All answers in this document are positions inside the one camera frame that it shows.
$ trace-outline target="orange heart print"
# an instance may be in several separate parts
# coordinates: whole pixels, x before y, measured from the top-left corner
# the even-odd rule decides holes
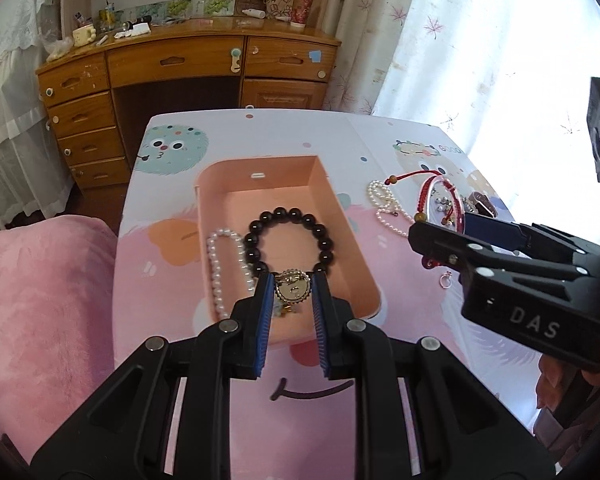
[[[198,224],[184,218],[169,218],[152,224],[149,240],[158,246],[162,259],[173,266],[200,261]]]

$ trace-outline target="yellow mug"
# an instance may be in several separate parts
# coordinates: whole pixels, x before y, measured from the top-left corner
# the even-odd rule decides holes
[[[96,39],[96,28],[90,23],[74,30],[74,46],[85,46]]]

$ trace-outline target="round gold charm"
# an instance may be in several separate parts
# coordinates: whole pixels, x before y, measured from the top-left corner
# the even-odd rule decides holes
[[[310,292],[311,280],[302,270],[289,269],[276,276],[276,295],[283,303],[300,303]]]

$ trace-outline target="bed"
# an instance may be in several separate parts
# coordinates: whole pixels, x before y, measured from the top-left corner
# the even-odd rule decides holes
[[[26,462],[113,371],[116,241],[81,216],[0,231],[0,437]]]

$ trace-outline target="black bead bracelet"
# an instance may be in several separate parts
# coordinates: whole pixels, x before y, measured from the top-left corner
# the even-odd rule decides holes
[[[333,240],[329,238],[327,228],[322,224],[316,223],[314,215],[303,215],[302,211],[297,207],[289,211],[283,207],[277,207],[273,210],[273,213],[271,211],[260,213],[260,217],[249,224],[249,233],[244,237],[245,256],[247,262],[252,265],[253,275],[258,277],[264,270],[269,270],[269,266],[262,261],[262,254],[258,249],[260,235],[266,228],[287,222],[302,224],[305,229],[312,232],[320,249],[319,261],[314,265],[313,272],[328,273],[329,265],[333,262]]]

